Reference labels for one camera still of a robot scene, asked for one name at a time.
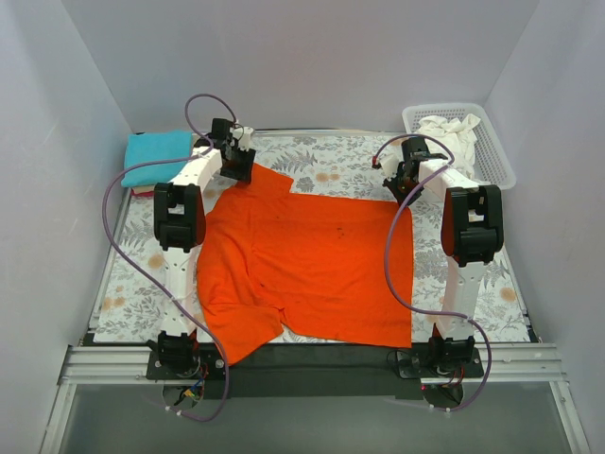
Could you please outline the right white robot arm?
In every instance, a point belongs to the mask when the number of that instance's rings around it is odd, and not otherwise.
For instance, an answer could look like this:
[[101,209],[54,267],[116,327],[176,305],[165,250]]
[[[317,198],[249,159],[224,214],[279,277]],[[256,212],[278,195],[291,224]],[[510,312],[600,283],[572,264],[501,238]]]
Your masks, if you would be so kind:
[[475,333],[480,282],[504,244],[501,190],[479,184],[454,168],[455,156],[447,147],[433,153],[433,138],[418,133],[401,134],[403,157],[390,161],[378,155],[372,166],[386,176],[383,181],[404,212],[423,190],[443,203],[441,248],[448,274],[444,303],[435,317],[431,337],[397,353],[395,364],[403,378],[423,376],[482,376]]

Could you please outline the orange t shirt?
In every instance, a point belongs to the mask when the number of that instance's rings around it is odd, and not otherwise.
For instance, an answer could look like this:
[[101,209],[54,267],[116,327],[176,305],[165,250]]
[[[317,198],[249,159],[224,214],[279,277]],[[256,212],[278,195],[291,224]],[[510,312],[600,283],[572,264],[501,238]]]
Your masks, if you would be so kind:
[[206,217],[198,295],[236,363],[285,330],[407,348],[412,342],[412,216],[393,201],[296,194],[256,166]]

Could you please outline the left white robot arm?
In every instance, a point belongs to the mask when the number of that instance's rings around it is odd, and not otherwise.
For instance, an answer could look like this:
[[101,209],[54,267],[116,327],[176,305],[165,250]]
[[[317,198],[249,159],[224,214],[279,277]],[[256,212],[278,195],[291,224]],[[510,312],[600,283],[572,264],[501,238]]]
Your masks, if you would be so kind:
[[254,129],[215,118],[208,140],[199,139],[192,159],[169,182],[154,188],[154,235],[162,249],[164,287],[172,307],[164,312],[155,352],[160,364],[182,378],[194,376],[201,365],[197,347],[195,268],[206,234],[202,193],[216,174],[249,183],[255,157]]

